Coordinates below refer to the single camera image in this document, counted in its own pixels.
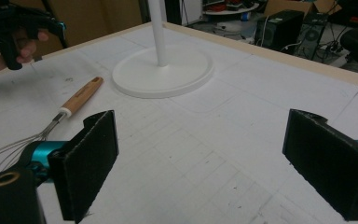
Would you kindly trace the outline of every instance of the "wooden whisk handle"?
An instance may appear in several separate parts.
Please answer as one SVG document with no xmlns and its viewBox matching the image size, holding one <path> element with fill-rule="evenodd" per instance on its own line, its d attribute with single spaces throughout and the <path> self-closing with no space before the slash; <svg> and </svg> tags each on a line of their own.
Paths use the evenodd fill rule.
<svg viewBox="0 0 358 224">
<path fill-rule="evenodd" d="M 64 112 L 67 118 L 71 117 L 75 112 L 85 104 L 88 99 L 100 88 L 103 84 L 103 78 L 95 77 L 82 87 L 75 95 L 73 95 L 65 104 L 60 108 L 60 112 Z"/>
</svg>

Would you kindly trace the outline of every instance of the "white lamp base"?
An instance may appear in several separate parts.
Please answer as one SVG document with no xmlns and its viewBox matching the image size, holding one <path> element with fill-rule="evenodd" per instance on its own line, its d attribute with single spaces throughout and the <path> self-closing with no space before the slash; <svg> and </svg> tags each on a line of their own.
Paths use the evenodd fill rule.
<svg viewBox="0 0 358 224">
<path fill-rule="evenodd" d="M 205 53 L 168 46 L 167 62 L 158 66 L 156 49 L 144 49 L 121 61 L 113 71 L 115 86 L 139 98 L 167 98 L 194 91 L 213 73 L 213 60 Z"/>
</svg>

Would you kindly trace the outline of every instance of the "white lamp pole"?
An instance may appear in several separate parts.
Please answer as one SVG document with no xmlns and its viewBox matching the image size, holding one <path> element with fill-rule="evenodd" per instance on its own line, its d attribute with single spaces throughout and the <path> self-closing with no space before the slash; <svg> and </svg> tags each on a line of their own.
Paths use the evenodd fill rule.
<svg viewBox="0 0 358 224">
<path fill-rule="evenodd" d="M 165 49 L 164 33 L 162 30 L 161 7 L 159 0 L 148 0 L 150 18 L 152 20 L 153 34 L 156 43 L 158 66 L 167 66 L 167 50 Z"/>
</svg>

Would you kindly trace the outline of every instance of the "human hand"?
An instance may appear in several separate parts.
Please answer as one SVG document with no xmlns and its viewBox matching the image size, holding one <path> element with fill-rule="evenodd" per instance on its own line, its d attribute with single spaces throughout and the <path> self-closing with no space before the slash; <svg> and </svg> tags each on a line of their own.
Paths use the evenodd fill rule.
<svg viewBox="0 0 358 224">
<path fill-rule="evenodd" d="M 15 32 L 13 38 L 16 40 L 17 49 L 19 50 L 19 56 L 16 61 L 18 63 L 29 63 L 33 59 L 33 54 L 36 52 L 36 42 L 33 39 L 29 39 L 23 29 Z M 41 41 L 48 41 L 48 34 L 39 31 L 38 39 Z M 6 67 L 5 60 L 0 53 L 0 71 Z"/>
</svg>

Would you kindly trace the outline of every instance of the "white table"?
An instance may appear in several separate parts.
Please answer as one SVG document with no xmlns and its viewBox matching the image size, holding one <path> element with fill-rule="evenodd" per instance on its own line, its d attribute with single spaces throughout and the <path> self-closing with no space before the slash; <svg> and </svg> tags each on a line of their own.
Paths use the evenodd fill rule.
<svg viewBox="0 0 358 224">
<path fill-rule="evenodd" d="M 358 74 L 166 24 L 167 44 L 204 50 L 213 78 L 168 99 L 117 91 L 116 64 L 153 47 L 149 24 L 0 74 L 0 147 L 40 132 L 93 77 L 105 82 L 49 140 L 114 109 L 120 154 L 82 223 L 346 223 L 282 154 L 290 108 L 358 139 Z M 65 223 L 52 184 L 38 188 L 48 223 Z"/>
</svg>

